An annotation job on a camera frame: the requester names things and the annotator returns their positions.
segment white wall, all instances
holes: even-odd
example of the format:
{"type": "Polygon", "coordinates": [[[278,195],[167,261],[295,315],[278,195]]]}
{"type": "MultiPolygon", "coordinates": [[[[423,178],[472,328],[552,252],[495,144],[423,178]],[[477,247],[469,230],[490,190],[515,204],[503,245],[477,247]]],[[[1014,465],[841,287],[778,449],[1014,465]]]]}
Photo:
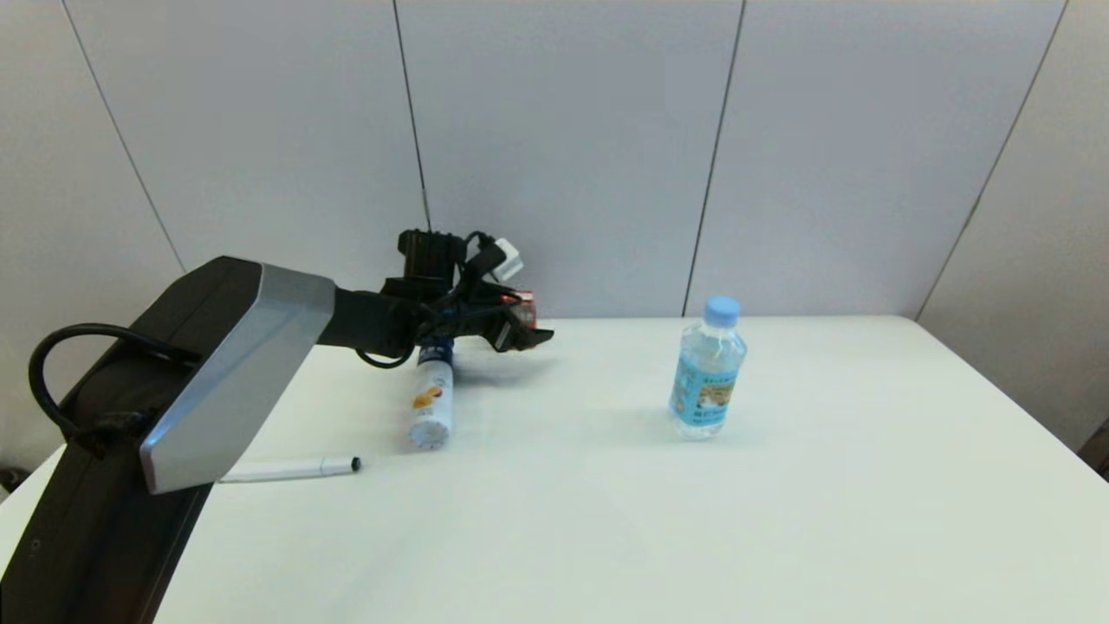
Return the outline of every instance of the white wall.
{"type": "Polygon", "coordinates": [[[1061,8],[749,0],[688,314],[915,317],[1061,8]]]}
{"type": "Polygon", "coordinates": [[[1070,2],[920,323],[1071,449],[1109,418],[1109,2],[1070,2]]]}
{"type": "MultiPolygon", "coordinates": [[[[63,326],[130,324],[182,274],[58,2],[0,2],[0,462],[33,468],[61,437],[27,360],[63,326]]],[[[61,397],[106,347],[63,345],[61,397]]]]}
{"type": "Polygon", "coordinates": [[[401,0],[433,223],[522,252],[539,314],[681,314],[739,1],[401,0]]]}
{"type": "Polygon", "coordinates": [[[426,226],[388,0],[69,0],[186,268],[238,255],[377,289],[426,226]]]}

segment white pen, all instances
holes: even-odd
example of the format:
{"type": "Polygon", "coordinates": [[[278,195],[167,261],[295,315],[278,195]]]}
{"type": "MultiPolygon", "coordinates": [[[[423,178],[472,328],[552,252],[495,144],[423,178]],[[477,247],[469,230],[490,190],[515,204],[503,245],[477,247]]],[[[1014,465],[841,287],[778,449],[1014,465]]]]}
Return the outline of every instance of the white pen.
{"type": "Polygon", "coordinates": [[[336,474],[350,474],[362,469],[358,458],[321,458],[278,462],[241,462],[235,464],[220,483],[253,483],[256,481],[286,481],[315,479],[336,474]]]}

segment spray can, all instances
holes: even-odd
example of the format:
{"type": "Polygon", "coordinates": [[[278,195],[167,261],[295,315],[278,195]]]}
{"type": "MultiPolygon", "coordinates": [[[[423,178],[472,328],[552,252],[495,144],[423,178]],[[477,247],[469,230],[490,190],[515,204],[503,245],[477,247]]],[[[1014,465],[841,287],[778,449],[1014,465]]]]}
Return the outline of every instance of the spray can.
{"type": "Polygon", "coordinates": [[[416,366],[416,396],[413,399],[408,440],[433,451],[450,438],[454,422],[454,339],[441,338],[420,347],[416,366]]]}

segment plastic bottle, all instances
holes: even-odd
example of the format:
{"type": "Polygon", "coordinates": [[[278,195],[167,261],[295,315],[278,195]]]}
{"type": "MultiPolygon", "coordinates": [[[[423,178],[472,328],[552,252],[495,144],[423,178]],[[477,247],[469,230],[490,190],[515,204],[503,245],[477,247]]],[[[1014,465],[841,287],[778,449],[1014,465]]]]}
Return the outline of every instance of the plastic bottle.
{"type": "Polygon", "coordinates": [[[735,378],[747,346],[735,334],[740,304],[713,296],[704,319],[682,333],[682,350],[670,397],[670,415],[678,434],[705,440],[720,433],[728,418],[735,378]]]}

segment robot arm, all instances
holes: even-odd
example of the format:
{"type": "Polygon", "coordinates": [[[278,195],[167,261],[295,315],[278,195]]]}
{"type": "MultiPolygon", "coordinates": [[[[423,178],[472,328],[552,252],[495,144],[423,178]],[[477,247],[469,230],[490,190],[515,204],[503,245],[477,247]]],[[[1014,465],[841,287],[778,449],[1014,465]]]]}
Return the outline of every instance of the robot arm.
{"type": "Polygon", "coordinates": [[[457,236],[405,232],[405,276],[381,293],[220,257],[174,282],[126,330],[77,326],[49,337],[32,357],[32,389],[57,342],[121,340],[60,406],[37,389],[70,444],[0,583],[0,620],[153,621],[212,483],[314,346],[391,368],[439,336],[482,336],[498,351],[549,340],[521,323],[511,290],[481,278],[507,257],[480,236],[468,258],[457,236]]]}

